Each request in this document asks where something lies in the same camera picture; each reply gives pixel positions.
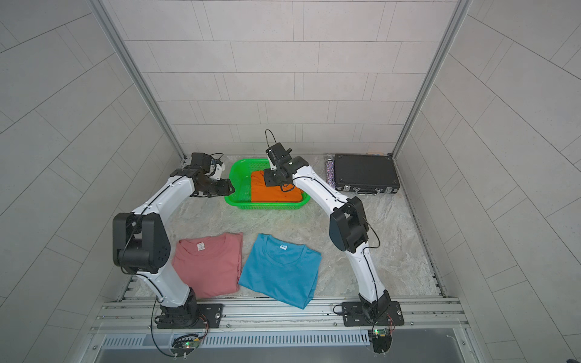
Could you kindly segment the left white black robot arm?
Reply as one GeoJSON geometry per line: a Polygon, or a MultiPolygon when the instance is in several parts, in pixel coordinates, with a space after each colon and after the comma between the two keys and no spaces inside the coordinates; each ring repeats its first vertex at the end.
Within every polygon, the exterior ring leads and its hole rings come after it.
{"type": "Polygon", "coordinates": [[[190,327],[200,320],[195,292],[170,261],[172,246],[164,223],[185,199],[229,196],[235,189],[221,178],[222,165],[177,169],[164,186],[130,213],[113,218],[113,264],[141,279],[156,295],[159,328],[190,327]]]}

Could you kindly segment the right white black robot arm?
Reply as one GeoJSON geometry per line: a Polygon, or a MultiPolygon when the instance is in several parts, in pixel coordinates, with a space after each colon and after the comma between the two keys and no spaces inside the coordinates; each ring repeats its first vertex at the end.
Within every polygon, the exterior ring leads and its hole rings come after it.
{"type": "Polygon", "coordinates": [[[307,193],[329,217],[329,237],[345,252],[359,286],[363,314],[378,321],[392,300],[374,266],[369,246],[371,227],[362,201],[333,190],[302,157],[269,155],[265,182],[269,187],[293,185],[307,193]]]}

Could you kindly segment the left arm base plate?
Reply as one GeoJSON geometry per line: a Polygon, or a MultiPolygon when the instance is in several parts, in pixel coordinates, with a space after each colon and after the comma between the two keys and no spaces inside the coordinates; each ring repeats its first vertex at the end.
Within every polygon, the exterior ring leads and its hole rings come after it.
{"type": "Polygon", "coordinates": [[[161,307],[161,314],[154,317],[158,329],[218,328],[224,305],[218,303],[177,308],[161,307]]]}

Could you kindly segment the orange t-shirt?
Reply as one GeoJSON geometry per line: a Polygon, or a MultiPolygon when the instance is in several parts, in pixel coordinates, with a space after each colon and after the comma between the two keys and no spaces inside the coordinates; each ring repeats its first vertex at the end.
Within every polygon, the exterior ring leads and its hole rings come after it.
{"type": "Polygon", "coordinates": [[[294,185],[266,187],[263,170],[251,173],[252,203],[299,203],[303,192],[294,185]]]}

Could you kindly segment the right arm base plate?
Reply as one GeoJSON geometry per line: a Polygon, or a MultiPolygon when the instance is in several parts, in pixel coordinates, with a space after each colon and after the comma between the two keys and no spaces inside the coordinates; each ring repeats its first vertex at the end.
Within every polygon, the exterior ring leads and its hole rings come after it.
{"type": "Polygon", "coordinates": [[[391,301],[387,306],[379,309],[368,307],[361,302],[342,302],[337,314],[342,316],[346,327],[371,327],[405,325],[399,302],[391,301]]]}

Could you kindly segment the blue t-shirt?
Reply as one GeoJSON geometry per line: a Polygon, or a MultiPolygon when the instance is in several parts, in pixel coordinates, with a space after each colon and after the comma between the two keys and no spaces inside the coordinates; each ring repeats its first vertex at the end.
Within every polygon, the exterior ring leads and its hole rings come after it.
{"type": "Polygon", "coordinates": [[[259,234],[239,284],[277,301],[305,309],[314,297],[322,255],[306,245],[259,234]]]}

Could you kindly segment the green plastic basket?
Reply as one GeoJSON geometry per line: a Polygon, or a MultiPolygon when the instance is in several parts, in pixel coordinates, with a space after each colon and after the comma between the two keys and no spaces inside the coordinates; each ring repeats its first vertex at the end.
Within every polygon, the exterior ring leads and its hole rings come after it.
{"type": "Polygon", "coordinates": [[[236,161],[229,172],[235,192],[225,197],[227,204],[241,210],[298,210],[310,196],[292,185],[267,187],[267,159],[247,158],[236,161]]]}

